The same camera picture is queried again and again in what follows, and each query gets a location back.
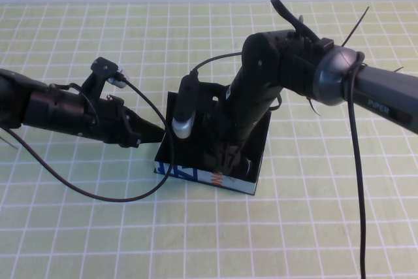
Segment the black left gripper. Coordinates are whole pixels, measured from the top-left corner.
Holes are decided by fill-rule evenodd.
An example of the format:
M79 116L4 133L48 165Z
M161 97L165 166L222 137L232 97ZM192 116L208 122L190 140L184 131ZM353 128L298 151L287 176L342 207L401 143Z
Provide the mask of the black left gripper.
M105 144L138 148L141 144L159 143L165 130L127 108L117 97L100 99L95 110L86 107L76 134Z

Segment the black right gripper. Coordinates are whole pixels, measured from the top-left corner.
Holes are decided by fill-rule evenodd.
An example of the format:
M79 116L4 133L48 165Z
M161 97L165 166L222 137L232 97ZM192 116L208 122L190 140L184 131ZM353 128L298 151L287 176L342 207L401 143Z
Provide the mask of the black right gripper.
M241 178L241 150L261 119L261 107L251 102L217 102L204 116L208 131L206 153L217 173Z

